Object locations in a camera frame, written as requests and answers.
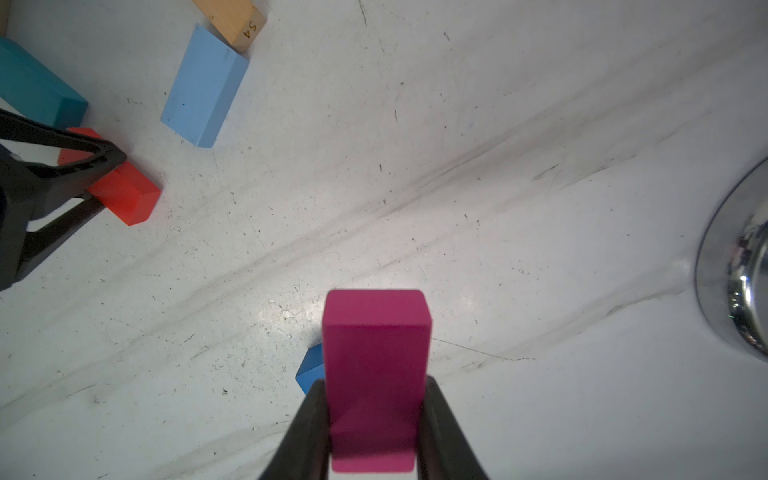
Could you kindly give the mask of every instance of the teal block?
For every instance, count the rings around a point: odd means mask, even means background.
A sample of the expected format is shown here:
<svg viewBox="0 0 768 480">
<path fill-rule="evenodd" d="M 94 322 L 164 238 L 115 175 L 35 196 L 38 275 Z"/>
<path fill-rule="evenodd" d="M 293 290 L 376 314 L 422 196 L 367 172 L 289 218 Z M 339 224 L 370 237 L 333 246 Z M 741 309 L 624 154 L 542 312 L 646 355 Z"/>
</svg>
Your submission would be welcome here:
<svg viewBox="0 0 768 480">
<path fill-rule="evenodd" d="M 248 60 L 197 25 L 161 121 L 197 147 L 214 145 Z"/>
<path fill-rule="evenodd" d="M 323 344 L 320 343 L 306 351 L 299 371 L 296 372 L 296 381 L 306 394 L 315 380 L 324 378 L 326 378 L 326 367 L 323 365 Z"/>
<path fill-rule="evenodd" d="M 16 42 L 0 37 L 0 97 L 30 120 L 79 127 L 88 102 Z"/>
</svg>

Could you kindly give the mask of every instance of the white surface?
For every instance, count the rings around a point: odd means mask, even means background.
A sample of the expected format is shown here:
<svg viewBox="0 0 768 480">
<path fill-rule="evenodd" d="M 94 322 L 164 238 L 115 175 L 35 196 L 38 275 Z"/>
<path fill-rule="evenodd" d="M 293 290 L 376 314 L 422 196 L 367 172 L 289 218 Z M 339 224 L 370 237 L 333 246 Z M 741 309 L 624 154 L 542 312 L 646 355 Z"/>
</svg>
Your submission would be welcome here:
<svg viewBox="0 0 768 480">
<path fill-rule="evenodd" d="M 191 2 L 14 3 L 163 195 L 0 293 L 0 477 L 256 478 L 325 293 L 415 287 L 492 478 L 764 478 L 766 365 L 691 280 L 768 153 L 768 5 L 362 5 L 270 1 L 204 150 L 160 123 Z"/>
</svg>

